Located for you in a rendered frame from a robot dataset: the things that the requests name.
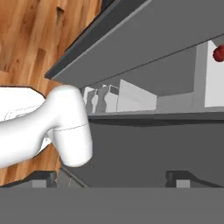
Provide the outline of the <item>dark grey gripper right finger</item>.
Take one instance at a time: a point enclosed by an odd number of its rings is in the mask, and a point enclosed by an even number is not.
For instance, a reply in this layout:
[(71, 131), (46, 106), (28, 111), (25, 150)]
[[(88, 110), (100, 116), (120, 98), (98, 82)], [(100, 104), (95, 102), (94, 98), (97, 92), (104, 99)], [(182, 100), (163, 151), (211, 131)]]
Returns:
[(217, 185), (197, 178), (189, 171), (167, 171), (165, 173), (166, 187), (190, 188), (190, 187), (216, 187), (224, 188), (224, 185)]

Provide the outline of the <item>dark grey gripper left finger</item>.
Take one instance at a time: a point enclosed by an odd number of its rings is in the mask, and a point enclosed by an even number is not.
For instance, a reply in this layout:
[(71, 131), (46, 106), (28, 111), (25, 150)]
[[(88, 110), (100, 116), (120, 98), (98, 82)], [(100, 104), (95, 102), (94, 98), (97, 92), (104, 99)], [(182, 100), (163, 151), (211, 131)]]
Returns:
[(34, 171), (22, 180), (1, 185), (1, 188), (54, 188), (57, 186), (56, 178), (56, 171)]

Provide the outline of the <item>white rounded column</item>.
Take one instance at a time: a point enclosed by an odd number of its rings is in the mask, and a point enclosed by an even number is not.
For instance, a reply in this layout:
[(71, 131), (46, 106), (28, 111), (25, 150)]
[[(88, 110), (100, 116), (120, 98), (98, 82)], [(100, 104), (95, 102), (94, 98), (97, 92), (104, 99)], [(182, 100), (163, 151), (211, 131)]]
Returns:
[(82, 166), (93, 156), (85, 104), (77, 87), (57, 86), (36, 110), (0, 122), (0, 169), (34, 158), (45, 136), (67, 166)]

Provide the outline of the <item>red round vegetable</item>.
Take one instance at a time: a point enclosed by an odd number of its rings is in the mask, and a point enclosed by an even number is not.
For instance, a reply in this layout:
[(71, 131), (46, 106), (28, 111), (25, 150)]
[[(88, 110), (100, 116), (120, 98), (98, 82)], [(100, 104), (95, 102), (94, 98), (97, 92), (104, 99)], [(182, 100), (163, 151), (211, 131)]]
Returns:
[(213, 58), (217, 62), (224, 61), (224, 45), (219, 45), (213, 50)]

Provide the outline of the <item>grey fridge door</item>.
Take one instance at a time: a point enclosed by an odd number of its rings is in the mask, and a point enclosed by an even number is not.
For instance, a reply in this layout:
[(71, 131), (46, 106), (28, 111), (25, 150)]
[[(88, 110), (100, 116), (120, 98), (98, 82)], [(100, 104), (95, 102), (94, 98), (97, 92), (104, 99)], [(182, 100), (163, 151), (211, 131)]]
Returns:
[(115, 0), (48, 70), (83, 88), (224, 34), (224, 0)]

